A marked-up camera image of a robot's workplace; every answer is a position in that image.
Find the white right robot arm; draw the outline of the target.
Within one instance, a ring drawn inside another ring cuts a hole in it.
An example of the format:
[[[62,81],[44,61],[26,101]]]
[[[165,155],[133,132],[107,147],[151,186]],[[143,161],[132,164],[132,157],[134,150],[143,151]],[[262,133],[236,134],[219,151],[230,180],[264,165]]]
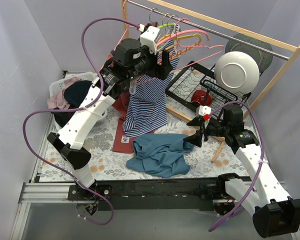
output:
[[[243,207],[252,217],[255,230],[262,238],[296,233],[300,226],[300,199],[293,199],[277,180],[269,163],[265,160],[264,141],[245,128],[243,102],[230,101],[220,109],[222,120],[212,119],[214,111],[209,106],[198,106],[195,118],[188,126],[199,129],[184,138],[197,147],[210,136],[223,137],[235,156],[245,167],[252,182],[245,185],[234,173],[218,177],[217,195],[222,199],[233,197],[235,207],[217,220],[210,228],[214,231]]]

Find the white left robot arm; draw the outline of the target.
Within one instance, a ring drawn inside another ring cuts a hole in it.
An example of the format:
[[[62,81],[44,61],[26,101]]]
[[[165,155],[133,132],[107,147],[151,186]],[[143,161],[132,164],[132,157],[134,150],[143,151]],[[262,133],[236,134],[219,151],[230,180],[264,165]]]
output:
[[[93,82],[79,108],[68,123],[57,133],[50,133],[48,141],[70,166],[79,194],[85,200],[97,195],[96,180],[90,172],[91,154],[83,147],[84,141],[103,113],[112,106],[130,82],[141,80],[136,93],[130,95],[127,120],[123,130],[128,137],[150,133],[167,122],[165,90],[173,73],[178,71],[175,49],[157,50],[151,40],[123,39],[112,52]]]

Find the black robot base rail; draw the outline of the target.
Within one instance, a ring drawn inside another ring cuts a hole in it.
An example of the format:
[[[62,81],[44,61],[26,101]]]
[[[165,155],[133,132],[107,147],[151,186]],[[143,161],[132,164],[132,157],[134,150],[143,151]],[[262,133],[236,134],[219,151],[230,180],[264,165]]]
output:
[[[115,210],[190,209],[223,215],[236,203],[219,192],[215,177],[104,180],[93,189],[105,198],[98,202],[100,211],[109,210],[110,202]]]

